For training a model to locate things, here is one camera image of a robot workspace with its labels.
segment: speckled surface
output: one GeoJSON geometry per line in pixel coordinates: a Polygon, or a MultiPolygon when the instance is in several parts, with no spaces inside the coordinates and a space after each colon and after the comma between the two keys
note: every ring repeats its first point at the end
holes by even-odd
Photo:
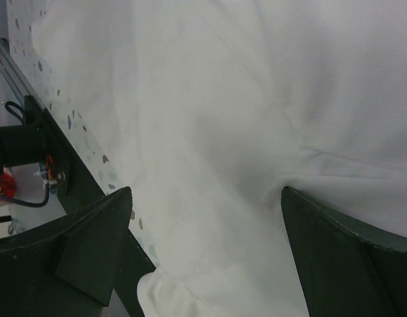
{"type": "MultiPolygon", "coordinates": [[[[109,194],[122,187],[108,158],[109,155],[107,156],[101,149],[75,105],[58,87],[52,68],[34,51],[32,23],[42,15],[46,15],[46,7],[47,0],[7,0],[11,56],[76,149],[98,185],[104,193],[109,194]]],[[[158,265],[153,239],[146,229],[146,224],[137,213],[132,213],[129,229],[154,264],[158,265]]]]}

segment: white cloth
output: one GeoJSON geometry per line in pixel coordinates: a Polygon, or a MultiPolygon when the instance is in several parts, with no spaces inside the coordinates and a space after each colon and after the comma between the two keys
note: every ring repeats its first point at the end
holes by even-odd
{"type": "Polygon", "coordinates": [[[407,236],[407,1],[57,0],[32,33],[153,234],[147,316],[308,316],[286,185],[407,236]]]}

